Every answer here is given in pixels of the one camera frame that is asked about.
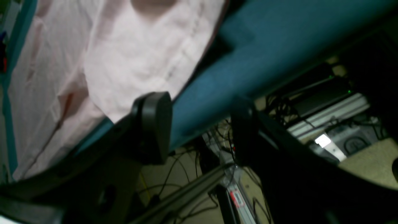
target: sticker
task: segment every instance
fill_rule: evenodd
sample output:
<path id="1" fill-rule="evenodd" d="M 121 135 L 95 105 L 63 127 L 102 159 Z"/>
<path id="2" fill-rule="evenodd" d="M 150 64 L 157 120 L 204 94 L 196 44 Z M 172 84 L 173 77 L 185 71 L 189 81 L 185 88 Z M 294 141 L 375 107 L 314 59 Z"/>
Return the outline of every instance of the sticker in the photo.
<path id="1" fill-rule="evenodd" d="M 237 208 L 245 206 L 245 201 L 243 200 L 239 190 L 235 189 L 233 191 L 230 191 L 229 194 L 231 195 L 231 198 Z"/>

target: white light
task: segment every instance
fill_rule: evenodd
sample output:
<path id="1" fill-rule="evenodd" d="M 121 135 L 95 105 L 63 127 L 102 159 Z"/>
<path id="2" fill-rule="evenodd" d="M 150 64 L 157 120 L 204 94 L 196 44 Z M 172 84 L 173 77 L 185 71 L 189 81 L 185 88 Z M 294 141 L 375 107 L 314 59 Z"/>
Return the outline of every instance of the white light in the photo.
<path id="1" fill-rule="evenodd" d="M 322 148 L 329 145 L 332 141 L 326 135 L 321 135 L 317 139 L 315 139 L 315 143 L 320 145 Z"/>
<path id="2" fill-rule="evenodd" d="M 19 222 L 11 221 L 11 220 L 7 219 L 6 217 L 2 217 L 2 216 L 0 216 L 0 223 L 1 224 L 19 224 Z"/>

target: pink fabric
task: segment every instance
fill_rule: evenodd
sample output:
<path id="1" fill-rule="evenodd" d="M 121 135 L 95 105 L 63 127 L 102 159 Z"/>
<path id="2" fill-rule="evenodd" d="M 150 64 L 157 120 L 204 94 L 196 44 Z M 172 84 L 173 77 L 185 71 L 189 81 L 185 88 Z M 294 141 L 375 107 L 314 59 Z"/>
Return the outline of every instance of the pink fabric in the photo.
<path id="1" fill-rule="evenodd" d="M 39 0 L 8 89 L 15 180 L 55 164 L 150 91 L 183 88 L 224 0 Z"/>

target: blue object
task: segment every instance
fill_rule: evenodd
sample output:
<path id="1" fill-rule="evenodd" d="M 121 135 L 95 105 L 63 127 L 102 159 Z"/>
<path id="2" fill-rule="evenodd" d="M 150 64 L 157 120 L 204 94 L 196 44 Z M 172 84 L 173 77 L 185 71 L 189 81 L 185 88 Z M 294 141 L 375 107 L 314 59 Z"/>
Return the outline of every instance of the blue object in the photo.
<path id="1" fill-rule="evenodd" d="M 222 25 L 219 36 L 233 51 L 197 77 L 175 101 L 171 147 L 174 150 L 228 115 L 237 95 L 252 98 L 272 92 L 321 61 L 322 53 L 397 6 L 395 0 L 250 1 Z M 9 42 L 4 115 L 10 171 L 16 153 L 7 89 L 33 17 L 36 0 L 25 1 Z M 78 145 L 82 151 L 113 126 L 105 119 Z"/>

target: yellow cable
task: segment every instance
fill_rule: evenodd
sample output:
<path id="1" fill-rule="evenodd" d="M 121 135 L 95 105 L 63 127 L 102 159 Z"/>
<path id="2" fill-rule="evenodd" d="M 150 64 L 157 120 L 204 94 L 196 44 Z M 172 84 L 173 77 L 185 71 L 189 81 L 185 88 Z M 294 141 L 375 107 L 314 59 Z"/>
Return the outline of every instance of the yellow cable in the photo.
<path id="1" fill-rule="evenodd" d="M 142 175 L 141 172 L 140 172 L 140 178 L 141 178 L 142 184 L 143 184 L 144 187 L 145 187 L 146 194 L 148 195 L 148 200 L 150 200 L 150 193 L 149 193 L 149 191 L 148 191 L 148 186 L 146 185 L 144 176 Z"/>

